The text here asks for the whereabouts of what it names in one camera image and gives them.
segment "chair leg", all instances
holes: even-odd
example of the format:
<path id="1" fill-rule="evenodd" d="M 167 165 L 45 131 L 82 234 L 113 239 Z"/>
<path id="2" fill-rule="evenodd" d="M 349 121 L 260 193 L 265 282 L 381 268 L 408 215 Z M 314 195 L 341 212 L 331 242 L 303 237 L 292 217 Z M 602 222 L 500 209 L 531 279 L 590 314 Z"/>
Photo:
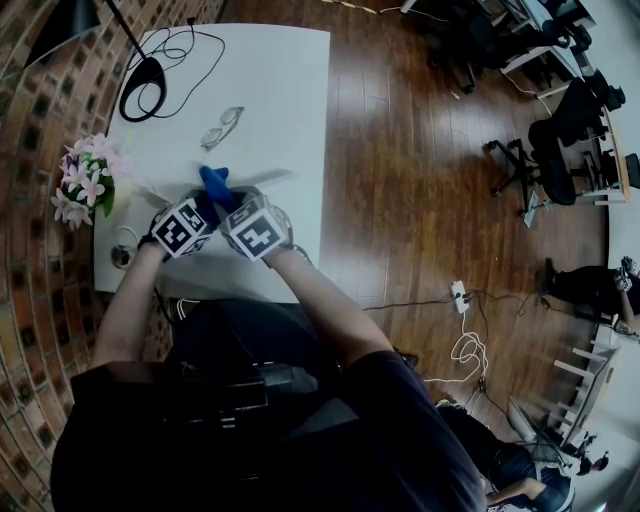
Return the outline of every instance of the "chair leg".
<path id="1" fill-rule="evenodd" d="M 491 194 L 493 196 L 498 196 L 500 193 L 507 188 L 512 183 L 520 180 L 520 186 L 522 188 L 522 201 L 524 203 L 524 208 L 519 212 L 520 215 L 524 215 L 529 211 L 529 174 L 533 172 L 533 169 L 527 167 L 527 163 L 525 160 L 525 153 L 522 147 L 522 141 L 517 139 L 509 144 L 509 147 L 514 147 L 518 150 L 518 156 L 514 155 L 509 148 L 505 147 L 499 140 L 493 140 L 488 144 L 489 149 L 499 148 L 502 151 L 509 162 L 513 164 L 515 167 L 514 173 L 512 176 L 507 178 L 504 183 L 500 186 L 495 187 L 491 190 Z"/>
<path id="2" fill-rule="evenodd" d="M 527 169 L 527 163 L 524 160 L 524 149 L 522 147 L 522 141 L 517 141 L 518 157 L 519 157 L 519 169 L 523 172 L 520 174 L 520 186 L 522 187 L 522 202 L 524 208 L 520 215 L 525 215 L 529 212 L 529 170 Z"/>

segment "dark pants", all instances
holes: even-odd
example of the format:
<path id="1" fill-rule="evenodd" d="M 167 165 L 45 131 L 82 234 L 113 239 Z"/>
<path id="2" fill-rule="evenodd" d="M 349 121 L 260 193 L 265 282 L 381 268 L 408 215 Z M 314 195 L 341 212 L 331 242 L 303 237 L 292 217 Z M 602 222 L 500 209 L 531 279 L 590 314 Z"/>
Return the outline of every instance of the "dark pants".
<path id="1" fill-rule="evenodd" d="M 523 478 L 535 477 L 535 466 L 522 446 L 505 443 L 459 406 L 438 406 L 440 416 L 484 475 L 498 490 Z"/>
<path id="2" fill-rule="evenodd" d="M 582 267 L 573 272 L 558 272 L 548 286 L 550 295 L 571 304 L 584 304 L 594 313 L 614 315 L 622 311 L 616 290 L 615 270 L 604 266 Z"/>

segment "black lamp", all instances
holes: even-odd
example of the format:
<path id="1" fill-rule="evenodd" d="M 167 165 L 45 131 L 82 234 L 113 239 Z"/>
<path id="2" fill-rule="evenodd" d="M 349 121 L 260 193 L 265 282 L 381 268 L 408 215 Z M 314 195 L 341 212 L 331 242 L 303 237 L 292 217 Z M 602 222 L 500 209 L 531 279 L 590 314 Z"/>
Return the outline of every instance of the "black lamp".
<path id="1" fill-rule="evenodd" d="M 167 82 L 164 78 L 164 70 L 156 59 L 147 57 L 144 54 L 122 14 L 114 5 L 113 0 L 105 1 L 141 58 L 140 63 L 131 73 L 129 80 L 124 84 L 122 97 L 120 98 L 120 115 L 132 123 L 144 121 L 152 117 L 160 109 L 167 96 Z M 60 0 L 40 31 L 24 67 L 27 68 L 68 41 L 83 36 L 99 25 L 100 19 L 93 5 L 93 0 Z M 125 112 L 127 99 L 134 90 L 146 84 L 155 84 L 160 89 L 158 103 L 143 116 L 130 117 Z"/>

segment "eyeglasses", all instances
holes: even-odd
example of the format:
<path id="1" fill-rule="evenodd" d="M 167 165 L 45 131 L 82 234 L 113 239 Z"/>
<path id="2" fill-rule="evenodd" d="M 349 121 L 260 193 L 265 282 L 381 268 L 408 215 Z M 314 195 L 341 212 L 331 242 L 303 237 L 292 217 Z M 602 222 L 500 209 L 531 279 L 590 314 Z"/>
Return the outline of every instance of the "eyeglasses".
<path id="1" fill-rule="evenodd" d="M 211 128 L 200 141 L 200 146 L 207 151 L 211 151 L 220 144 L 227 135 L 238 125 L 240 116 L 244 112 L 244 107 L 230 107 L 220 116 L 220 128 Z"/>

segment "blue object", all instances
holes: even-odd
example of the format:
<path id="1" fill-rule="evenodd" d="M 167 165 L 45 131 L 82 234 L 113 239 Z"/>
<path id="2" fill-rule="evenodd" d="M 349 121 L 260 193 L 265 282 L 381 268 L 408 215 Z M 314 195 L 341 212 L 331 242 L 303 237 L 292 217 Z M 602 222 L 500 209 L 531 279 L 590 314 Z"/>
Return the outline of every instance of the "blue object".
<path id="1" fill-rule="evenodd" d="M 220 169 L 211 169 L 206 165 L 200 167 L 200 177 L 204 182 L 204 188 L 211 201 L 215 201 L 228 213 L 235 212 L 242 205 L 234 199 L 229 187 L 227 187 L 227 178 L 229 177 L 229 169 L 221 167 Z"/>

